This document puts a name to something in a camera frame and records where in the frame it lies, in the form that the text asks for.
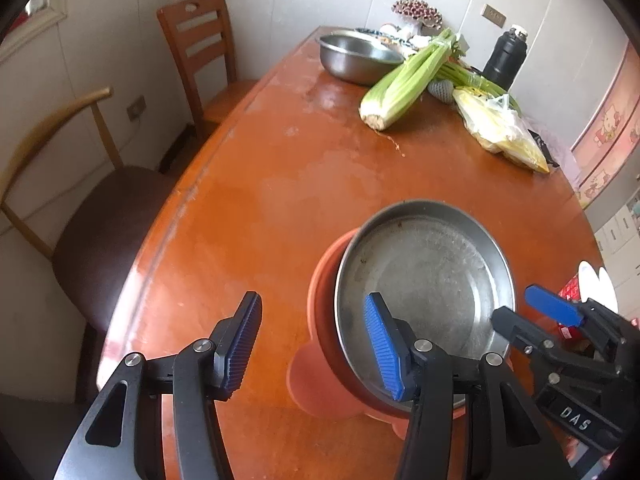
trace metal bowl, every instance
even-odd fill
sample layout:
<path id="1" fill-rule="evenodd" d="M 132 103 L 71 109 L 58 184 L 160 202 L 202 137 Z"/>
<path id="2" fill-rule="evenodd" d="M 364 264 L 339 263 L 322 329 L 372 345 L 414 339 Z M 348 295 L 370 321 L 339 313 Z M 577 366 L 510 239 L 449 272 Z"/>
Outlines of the metal bowl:
<path id="1" fill-rule="evenodd" d="M 338 79 L 358 85 L 373 86 L 404 62 L 401 54 L 375 38 L 338 33 L 322 36 L 318 43 L 320 62 L 325 70 Z"/>
<path id="2" fill-rule="evenodd" d="M 502 251 L 471 216 L 430 200 L 391 205 L 369 219 L 351 239 L 338 270 L 335 321 L 345 357 L 367 389 L 389 405 L 364 325 L 362 305 L 380 292 L 391 314 L 449 354 L 504 357 L 506 339 L 494 332 L 491 314 L 515 309 L 513 280 Z M 454 396 L 454 406 L 464 396 Z"/>

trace wall switch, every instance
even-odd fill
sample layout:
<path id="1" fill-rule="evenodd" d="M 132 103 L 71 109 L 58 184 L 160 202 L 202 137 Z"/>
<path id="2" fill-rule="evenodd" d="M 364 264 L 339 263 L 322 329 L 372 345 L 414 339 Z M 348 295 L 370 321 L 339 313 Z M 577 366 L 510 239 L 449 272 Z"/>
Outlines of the wall switch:
<path id="1" fill-rule="evenodd" d="M 137 118 L 140 117 L 140 115 L 142 115 L 142 112 L 144 112 L 145 110 L 146 110 L 145 97 L 141 95 L 127 107 L 127 115 L 129 116 L 129 121 L 131 122 L 135 121 Z"/>
<path id="2" fill-rule="evenodd" d="M 495 23 L 500 28 L 503 28 L 504 22 L 507 21 L 507 17 L 503 13 L 495 10 L 491 5 L 488 4 L 484 4 L 482 15 L 490 22 Z"/>

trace chair backrest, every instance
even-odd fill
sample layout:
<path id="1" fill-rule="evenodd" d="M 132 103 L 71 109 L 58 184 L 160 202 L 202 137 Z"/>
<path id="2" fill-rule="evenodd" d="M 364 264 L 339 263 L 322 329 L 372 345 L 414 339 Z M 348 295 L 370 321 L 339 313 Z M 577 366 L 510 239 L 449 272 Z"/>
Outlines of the chair backrest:
<path id="1" fill-rule="evenodd" d="M 195 80 L 196 72 L 217 57 L 224 55 L 226 81 L 235 83 L 238 79 L 236 51 L 226 1 L 183 0 L 158 9 L 157 16 L 178 67 L 196 128 L 200 130 L 203 110 Z M 219 41 L 200 50 L 196 48 L 198 43 L 217 34 L 220 35 Z"/>
<path id="2" fill-rule="evenodd" d="M 107 129 L 104 117 L 98 108 L 98 101 L 102 101 L 113 95 L 111 87 L 87 94 L 84 97 L 76 99 L 72 103 L 59 108 L 52 114 L 49 114 L 41 120 L 24 139 L 18 144 L 9 159 L 9 164 L 0 173 L 0 210 L 7 216 L 9 222 L 33 245 L 43 256 L 51 259 L 53 249 L 49 247 L 31 228 L 15 212 L 9 208 L 5 199 L 11 189 L 12 184 L 20 175 L 22 170 L 27 167 L 28 163 L 35 157 L 38 152 L 50 141 L 59 130 L 67 124 L 74 116 L 78 115 L 87 107 L 91 108 L 94 115 L 94 121 L 100 133 L 100 139 L 104 145 L 104 149 L 109 155 L 109 159 L 115 168 L 122 168 L 124 164 L 120 158 L 120 153 L 113 142 L 113 137 Z"/>

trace silver screw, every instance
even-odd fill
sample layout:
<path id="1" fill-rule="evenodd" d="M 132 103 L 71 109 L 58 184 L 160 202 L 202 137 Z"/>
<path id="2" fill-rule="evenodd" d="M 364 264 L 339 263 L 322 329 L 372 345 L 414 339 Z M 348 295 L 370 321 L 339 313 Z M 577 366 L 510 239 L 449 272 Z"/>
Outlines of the silver screw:
<path id="1" fill-rule="evenodd" d="M 428 339 L 418 339 L 414 343 L 414 348 L 418 352 L 428 352 L 430 350 L 433 350 L 433 344 Z"/>
<path id="2" fill-rule="evenodd" d="M 502 358 L 493 352 L 487 354 L 485 359 L 491 366 L 500 366 L 502 364 Z"/>
<path id="3" fill-rule="evenodd" d="M 193 349 L 196 352 L 206 352 L 207 350 L 211 350 L 211 341 L 208 339 L 198 339 L 193 344 Z"/>
<path id="4" fill-rule="evenodd" d="M 142 357 L 138 353 L 129 354 L 124 358 L 124 364 L 127 366 L 135 366 L 142 360 Z"/>

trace black thermos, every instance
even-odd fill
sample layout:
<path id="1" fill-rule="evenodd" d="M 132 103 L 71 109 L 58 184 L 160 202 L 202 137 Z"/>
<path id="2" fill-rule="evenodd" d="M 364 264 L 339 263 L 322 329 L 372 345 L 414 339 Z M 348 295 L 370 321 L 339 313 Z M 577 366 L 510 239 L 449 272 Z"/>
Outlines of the black thermos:
<path id="1" fill-rule="evenodd" d="M 527 33 L 517 25 L 498 38 L 482 75 L 508 90 L 527 57 Z"/>

